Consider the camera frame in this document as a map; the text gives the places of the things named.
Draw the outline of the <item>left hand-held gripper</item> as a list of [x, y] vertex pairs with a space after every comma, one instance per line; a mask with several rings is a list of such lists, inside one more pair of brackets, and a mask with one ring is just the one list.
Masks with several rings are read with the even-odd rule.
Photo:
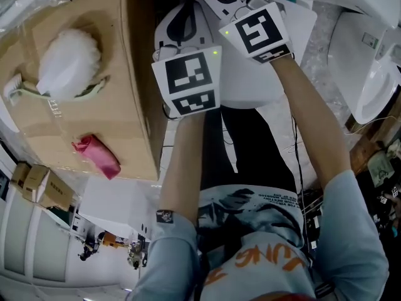
[[206, 48], [152, 63], [161, 96], [173, 118], [220, 107], [222, 47], [213, 44], [212, 31], [197, 1], [179, 4], [157, 26], [156, 50], [181, 49], [183, 45]]

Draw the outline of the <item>white toilet with tank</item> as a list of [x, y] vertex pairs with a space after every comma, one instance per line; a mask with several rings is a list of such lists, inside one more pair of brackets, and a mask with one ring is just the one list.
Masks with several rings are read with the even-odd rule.
[[[286, 9], [286, 28], [291, 38], [294, 59], [300, 64], [317, 14], [312, 10], [313, 0], [276, 0]], [[283, 88], [273, 67], [268, 63], [258, 65], [245, 59], [225, 38], [218, 29], [221, 21], [214, 24], [214, 41], [222, 46], [221, 66], [221, 104], [232, 108], [258, 108], [279, 99]]]

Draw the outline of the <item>person's left forearm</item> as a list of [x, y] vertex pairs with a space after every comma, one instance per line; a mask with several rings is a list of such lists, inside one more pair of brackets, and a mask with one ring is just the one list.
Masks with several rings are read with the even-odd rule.
[[230, 166], [222, 134], [221, 110], [182, 118], [160, 193], [159, 210], [175, 212], [197, 223], [202, 164], [206, 175], [222, 177]]

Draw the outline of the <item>person's right forearm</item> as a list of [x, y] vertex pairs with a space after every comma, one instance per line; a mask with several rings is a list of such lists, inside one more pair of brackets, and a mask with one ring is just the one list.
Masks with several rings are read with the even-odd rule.
[[271, 65], [283, 86], [317, 178], [322, 189], [326, 189], [332, 179], [351, 169], [350, 155], [341, 127], [329, 106], [291, 56], [278, 58]]

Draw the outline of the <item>large white open-lid toilet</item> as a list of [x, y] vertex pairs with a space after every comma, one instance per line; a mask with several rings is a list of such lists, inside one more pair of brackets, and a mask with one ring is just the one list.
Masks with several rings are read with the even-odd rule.
[[401, 0], [333, 0], [328, 69], [353, 117], [373, 120], [401, 85]]

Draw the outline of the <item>large brown cardboard box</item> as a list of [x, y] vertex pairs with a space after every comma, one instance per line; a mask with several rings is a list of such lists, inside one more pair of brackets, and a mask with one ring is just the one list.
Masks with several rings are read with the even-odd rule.
[[39, 61], [66, 29], [90, 34], [102, 54], [97, 95], [59, 102], [23, 95], [7, 104], [20, 135], [49, 167], [98, 173], [73, 148], [93, 134], [117, 157], [120, 177], [155, 181], [167, 120], [152, 71], [155, 0], [71, 0], [38, 12], [0, 40], [0, 92], [17, 73], [35, 82]]

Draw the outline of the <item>white fluffy brush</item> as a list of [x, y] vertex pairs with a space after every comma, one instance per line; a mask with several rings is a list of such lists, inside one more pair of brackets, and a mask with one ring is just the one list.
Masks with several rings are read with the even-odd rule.
[[40, 60], [37, 91], [55, 100], [73, 100], [96, 76], [101, 57], [91, 34], [80, 29], [60, 32]]

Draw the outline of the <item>person's black trousers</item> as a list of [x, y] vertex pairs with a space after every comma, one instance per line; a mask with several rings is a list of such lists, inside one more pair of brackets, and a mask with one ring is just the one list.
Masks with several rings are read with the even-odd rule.
[[[226, 152], [223, 129], [232, 139], [237, 172]], [[261, 114], [255, 108], [221, 106], [205, 114], [200, 188], [234, 184], [296, 192], [293, 173]]]

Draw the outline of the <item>pink cloth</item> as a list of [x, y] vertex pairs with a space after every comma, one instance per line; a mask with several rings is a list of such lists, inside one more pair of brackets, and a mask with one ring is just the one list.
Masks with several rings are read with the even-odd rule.
[[112, 180], [121, 172], [121, 166], [113, 152], [94, 134], [82, 137], [71, 145], [77, 153], [89, 159], [103, 175]]

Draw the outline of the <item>white flat board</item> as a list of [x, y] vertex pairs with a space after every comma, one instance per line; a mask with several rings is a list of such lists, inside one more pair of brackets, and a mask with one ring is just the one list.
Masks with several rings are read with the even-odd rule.
[[92, 176], [82, 195], [78, 214], [104, 230], [130, 238], [152, 238], [160, 186], [154, 182]]

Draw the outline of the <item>brown cardboard box white flaps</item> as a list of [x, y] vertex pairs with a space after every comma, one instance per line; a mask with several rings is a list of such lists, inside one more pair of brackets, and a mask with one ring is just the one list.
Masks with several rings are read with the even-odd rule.
[[24, 181], [23, 198], [43, 208], [68, 211], [74, 191], [51, 169], [32, 165]]

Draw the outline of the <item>dark wooden bench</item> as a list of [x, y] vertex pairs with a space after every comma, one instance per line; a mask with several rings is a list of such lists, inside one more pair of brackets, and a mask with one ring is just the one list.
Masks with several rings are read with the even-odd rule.
[[367, 169], [371, 156], [389, 146], [401, 133], [401, 103], [387, 106], [380, 115], [366, 124], [359, 124], [351, 115], [345, 123], [350, 136], [360, 136], [350, 150], [351, 167], [357, 175]]

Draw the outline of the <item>small brown cardboard box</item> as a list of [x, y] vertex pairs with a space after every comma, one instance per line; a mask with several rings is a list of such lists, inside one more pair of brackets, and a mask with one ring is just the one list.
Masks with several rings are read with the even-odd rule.
[[31, 170], [31, 166], [27, 162], [19, 162], [13, 172], [10, 185], [16, 188], [20, 193], [24, 191], [25, 180]]

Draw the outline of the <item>person's light blue t-shirt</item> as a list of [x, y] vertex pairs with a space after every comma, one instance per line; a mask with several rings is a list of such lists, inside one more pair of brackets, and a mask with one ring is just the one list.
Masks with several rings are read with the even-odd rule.
[[326, 186], [315, 256], [295, 193], [225, 185], [200, 194], [199, 223], [156, 213], [145, 275], [127, 301], [378, 301], [388, 261], [352, 171]]

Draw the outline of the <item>white cabinet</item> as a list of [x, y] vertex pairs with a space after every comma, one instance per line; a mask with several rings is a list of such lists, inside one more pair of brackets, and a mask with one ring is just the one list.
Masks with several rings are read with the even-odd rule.
[[12, 186], [0, 190], [0, 272], [39, 286], [133, 289], [142, 269], [134, 269], [123, 248], [102, 246], [80, 261], [82, 244]]

